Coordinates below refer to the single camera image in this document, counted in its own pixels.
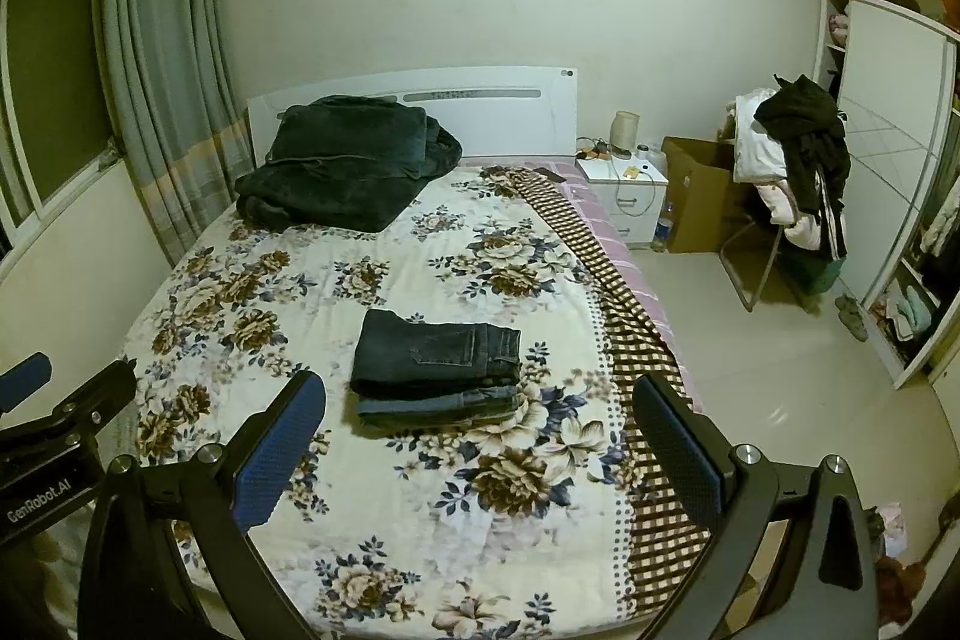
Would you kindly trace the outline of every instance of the drawer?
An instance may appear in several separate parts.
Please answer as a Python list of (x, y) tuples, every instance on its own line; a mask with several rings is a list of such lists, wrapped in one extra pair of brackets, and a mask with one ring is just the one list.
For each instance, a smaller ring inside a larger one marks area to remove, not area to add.
[(590, 183), (590, 189), (611, 218), (624, 212), (634, 213), (635, 216), (642, 214), (645, 218), (654, 215), (654, 223), (666, 194), (665, 185), (621, 185), (619, 196), (616, 183)]
[(642, 215), (640, 218), (633, 218), (630, 215), (611, 215), (610, 220), (623, 242), (627, 242), (627, 244), (634, 244), (635, 242), (650, 244), (654, 239), (658, 216)]

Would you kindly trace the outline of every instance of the curtain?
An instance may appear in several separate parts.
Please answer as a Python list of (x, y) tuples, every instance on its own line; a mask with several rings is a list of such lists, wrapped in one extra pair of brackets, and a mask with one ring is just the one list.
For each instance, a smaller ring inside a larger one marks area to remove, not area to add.
[(109, 87), (133, 179), (171, 261), (253, 168), (216, 0), (102, 0)]

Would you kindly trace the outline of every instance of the white nightstand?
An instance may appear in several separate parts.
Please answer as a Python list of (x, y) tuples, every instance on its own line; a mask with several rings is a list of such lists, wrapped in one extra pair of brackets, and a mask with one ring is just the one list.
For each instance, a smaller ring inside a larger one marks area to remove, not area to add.
[[(577, 161), (577, 167), (589, 180), (597, 199), (603, 204), (613, 225), (626, 244), (650, 244), (656, 220), (664, 208), (666, 177), (642, 158), (594, 158)], [(627, 167), (637, 167), (635, 179), (624, 176)]]

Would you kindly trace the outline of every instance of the cable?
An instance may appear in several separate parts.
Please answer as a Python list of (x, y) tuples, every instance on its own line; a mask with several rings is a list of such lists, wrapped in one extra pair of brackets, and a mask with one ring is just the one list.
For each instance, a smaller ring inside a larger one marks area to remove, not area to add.
[(627, 212), (620, 204), (620, 186), (623, 184), (623, 179), (620, 177), (620, 172), (616, 170), (616, 165), (613, 164), (613, 153), (610, 151), (611, 145), (602, 137), (577, 137), (578, 142), (582, 139), (586, 139), (593, 143), (594, 148), (596, 148), (597, 145), (600, 145), (600, 143), (606, 145), (607, 155), (610, 156), (607, 159), (607, 166), (611, 172), (613, 172), (613, 176), (616, 177), (616, 191), (613, 193), (613, 202), (616, 204), (616, 208), (620, 210), (621, 215), (627, 215), (628, 218), (642, 218), (643, 215), (646, 215), (648, 212), (650, 212), (650, 208), (656, 201), (656, 180), (654, 180), (654, 175), (651, 175), (650, 172), (645, 172), (642, 169), (640, 170), (647, 175), (647, 179), (650, 180), (650, 185), (652, 186), (650, 189), (650, 201), (647, 202), (647, 206), (643, 208), (643, 212), (641, 213)]
[(613, 176), (616, 177), (616, 191), (613, 193), (613, 203), (616, 204), (616, 208), (620, 210), (620, 213), (622, 215), (627, 215), (628, 218), (642, 218), (643, 215), (646, 215), (648, 212), (650, 212), (650, 208), (656, 201), (656, 180), (654, 180), (654, 175), (651, 175), (650, 172), (645, 172), (645, 170), (640, 170), (647, 175), (647, 179), (650, 180), (650, 200), (647, 202), (647, 206), (643, 208), (643, 212), (631, 213), (623, 209), (623, 205), (620, 204), (620, 186), (623, 184), (623, 179), (620, 177), (620, 172), (616, 170), (616, 165), (613, 164), (613, 155), (607, 159), (607, 166), (613, 172)]

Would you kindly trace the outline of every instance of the cardboard box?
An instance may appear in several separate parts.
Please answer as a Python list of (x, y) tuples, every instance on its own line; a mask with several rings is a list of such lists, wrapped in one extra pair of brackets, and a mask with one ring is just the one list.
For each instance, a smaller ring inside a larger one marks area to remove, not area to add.
[(673, 203), (671, 253), (715, 253), (749, 219), (749, 184), (733, 182), (733, 145), (666, 137), (666, 201)]

